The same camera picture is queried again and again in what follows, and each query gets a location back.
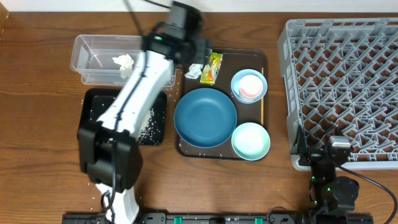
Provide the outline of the white tissue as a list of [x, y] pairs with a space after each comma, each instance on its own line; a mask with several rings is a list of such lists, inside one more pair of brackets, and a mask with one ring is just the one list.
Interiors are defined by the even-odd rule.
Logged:
[[129, 78], [134, 66], [134, 60], [128, 54], [112, 58], [113, 62], [120, 66], [119, 72], [122, 79]]
[[202, 68], [202, 64], [191, 64], [188, 68], [188, 72], [185, 74], [185, 77], [189, 79], [197, 79], [202, 74]]

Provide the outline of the green yellow snack wrapper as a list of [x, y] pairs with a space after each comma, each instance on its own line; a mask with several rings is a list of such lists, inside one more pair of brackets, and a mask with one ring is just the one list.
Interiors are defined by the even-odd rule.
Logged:
[[204, 67], [200, 83], [214, 85], [221, 68], [223, 54], [212, 52], [208, 64]]

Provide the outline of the pink cup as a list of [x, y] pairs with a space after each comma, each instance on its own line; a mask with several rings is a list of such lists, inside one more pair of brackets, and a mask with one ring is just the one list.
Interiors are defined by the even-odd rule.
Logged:
[[239, 97], [245, 101], [255, 101], [262, 93], [264, 85], [256, 75], [245, 75], [239, 82]]

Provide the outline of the dark blue plate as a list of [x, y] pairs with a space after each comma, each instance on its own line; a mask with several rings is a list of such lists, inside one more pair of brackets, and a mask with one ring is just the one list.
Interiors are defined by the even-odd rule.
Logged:
[[184, 95], [174, 112], [174, 126], [187, 143], [211, 148], [227, 141], [238, 123], [236, 107], [225, 93], [199, 88]]

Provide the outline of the white rice pile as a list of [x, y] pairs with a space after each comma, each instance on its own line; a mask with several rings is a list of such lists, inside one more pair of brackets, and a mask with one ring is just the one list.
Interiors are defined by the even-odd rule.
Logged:
[[151, 108], [146, 114], [138, 135], [139, 145], [156, 146], [164, 139], [166, 109], [162, 106]]

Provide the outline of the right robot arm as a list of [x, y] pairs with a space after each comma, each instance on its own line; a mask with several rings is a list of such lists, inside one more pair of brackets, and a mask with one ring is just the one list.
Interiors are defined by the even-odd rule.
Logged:
[[298, 155], [299, 162], [309, 166], [308, 197], [315, 204], [307, 213], [298, 215], [297, 223], [348, 223], [348, 213], [355, 208], [359, 184], [347, 176], [338, 177], [336, 168], [347, 162], [353, 147], [339, 129], [320, 148], [306, 143], [303, 127], [297, 128], [291, 155]]

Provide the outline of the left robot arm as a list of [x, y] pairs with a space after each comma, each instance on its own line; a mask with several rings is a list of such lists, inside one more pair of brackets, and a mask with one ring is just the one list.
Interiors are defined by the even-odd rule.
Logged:
[[203, 24], [160, 22], [142, 38], [142, 52], [131, 76], [96, 121], [84, 121], [77, 133], [80, 169], [101, 192], [109, 223], [134, 223], [139, 206], [134, 184], [143, 160], [139, 128], [176, 65], [206, 64], [211, 42], [199, 37]]

